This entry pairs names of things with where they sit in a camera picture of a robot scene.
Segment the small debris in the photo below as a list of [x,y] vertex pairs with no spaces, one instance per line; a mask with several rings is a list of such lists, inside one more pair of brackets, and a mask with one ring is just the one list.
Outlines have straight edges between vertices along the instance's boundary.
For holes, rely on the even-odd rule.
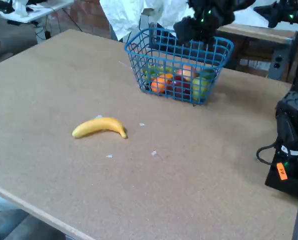
[[125,64],[125,63],[123,63],[123,62],[120,62],[120,61],[119,61],[119,63],[121,63],[121,64],[124,65],[125,67],[128,67],[128,68],[131,68],[131,69],[132,69],[132,67],[128,66],[127,64]]

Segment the brick wall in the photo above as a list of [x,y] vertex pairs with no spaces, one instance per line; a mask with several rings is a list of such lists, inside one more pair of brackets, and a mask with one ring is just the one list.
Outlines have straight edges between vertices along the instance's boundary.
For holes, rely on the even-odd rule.
[[[109,21],[102,10],[99,0],[75,0],[74,4],[65,10],[86,32],[95,33],[94,29],[109,32]],[[63,11],[58,11],[58,17],[61,24],[70,25],[74,28],[72,21]],[[53,14],[53,21],[56,21],[55,14]]]

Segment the orange sticker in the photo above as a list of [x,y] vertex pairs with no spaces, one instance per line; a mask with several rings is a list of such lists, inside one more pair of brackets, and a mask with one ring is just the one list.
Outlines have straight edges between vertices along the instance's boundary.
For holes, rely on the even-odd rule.
[[279,171],[280,179],[281,180],[288,179],[287,172],[285,171],[283,163],[281,163],[281,162],[277,163],[277,168],[278,168],[278,171]]

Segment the basket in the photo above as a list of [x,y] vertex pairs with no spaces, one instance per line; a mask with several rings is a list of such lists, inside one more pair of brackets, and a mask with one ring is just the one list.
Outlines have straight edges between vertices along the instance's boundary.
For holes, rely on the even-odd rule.
[[195,104],[208,99],[234,44],[214,37],[212,43],[179,45],[174,31],[147,28],[128,41],[125,50],[143,92]]

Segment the yellow banana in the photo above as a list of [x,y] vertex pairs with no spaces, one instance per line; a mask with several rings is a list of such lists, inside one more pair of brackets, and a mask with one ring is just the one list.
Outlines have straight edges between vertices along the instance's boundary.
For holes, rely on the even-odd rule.
[[86,121],[75,128],[72,132],[72,136],[76,139],[81,138],[90,133],[94,133],[100,130],[111,130],[119,133],[124,139],[127,138],[127,134],[124,131],[122,122],[113,117],[101,117]]

